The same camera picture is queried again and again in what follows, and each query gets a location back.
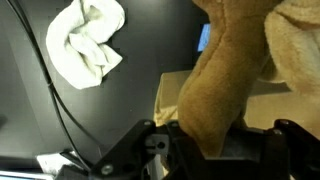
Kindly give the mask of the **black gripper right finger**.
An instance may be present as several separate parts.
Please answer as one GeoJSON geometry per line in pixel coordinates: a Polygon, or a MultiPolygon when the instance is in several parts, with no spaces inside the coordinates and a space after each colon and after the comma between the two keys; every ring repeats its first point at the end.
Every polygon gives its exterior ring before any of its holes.
{"type": "Polygon", "coordinates": [[[229,180],[320,180],[319,139],[291,120],[265,130],[231,129],[229,137],[229,180]]]}

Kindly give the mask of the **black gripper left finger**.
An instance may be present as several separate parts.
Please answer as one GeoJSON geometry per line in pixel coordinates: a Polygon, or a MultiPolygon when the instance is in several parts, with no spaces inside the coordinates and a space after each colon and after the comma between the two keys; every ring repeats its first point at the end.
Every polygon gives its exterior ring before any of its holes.
{"type": "Polygon", "coordinates": [[[145,169],[157,155],[169,158],[168,174],[161,180],[178,180],[180,167],[173,157],[171,134],[174,129],[179,129],[177,121],[161,126],[152,120],[138,121],[91,168],[89,180],[152,180],[145,169]]]}

